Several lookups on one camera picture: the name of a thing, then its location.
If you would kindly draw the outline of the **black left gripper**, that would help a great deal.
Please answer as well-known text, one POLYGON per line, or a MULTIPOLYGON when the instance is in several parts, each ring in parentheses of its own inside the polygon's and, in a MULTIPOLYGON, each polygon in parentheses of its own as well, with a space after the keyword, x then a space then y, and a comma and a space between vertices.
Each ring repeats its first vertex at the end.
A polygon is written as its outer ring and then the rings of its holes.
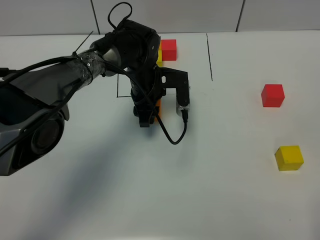
POLYGON ((161 68, 154 66, 138 73, 133 70, 127 73, 134 79, 134 81, 130 81, 130 94, 134 103, 133 114, 139 118, 139 126, 141 128, 149 128, 157 117, 145 96, 148 96, 153 104, 157 104, 166 95, 166 90, 162 86, 161 68))

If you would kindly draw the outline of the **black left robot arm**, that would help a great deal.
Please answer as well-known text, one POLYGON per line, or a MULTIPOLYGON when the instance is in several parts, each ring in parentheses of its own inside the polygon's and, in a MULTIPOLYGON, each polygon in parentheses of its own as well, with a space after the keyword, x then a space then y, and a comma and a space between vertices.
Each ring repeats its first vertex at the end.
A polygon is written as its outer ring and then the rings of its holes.
POLYGON ((151 70, 159 46, 160 36, 154 29, 123 20, 84 52, 48 59, 18 71, 3 69, 0 174, 9 176, 56 147, 70 117, 68 101, 98 76, 112 76, 107 64, 134 73, 151 70))

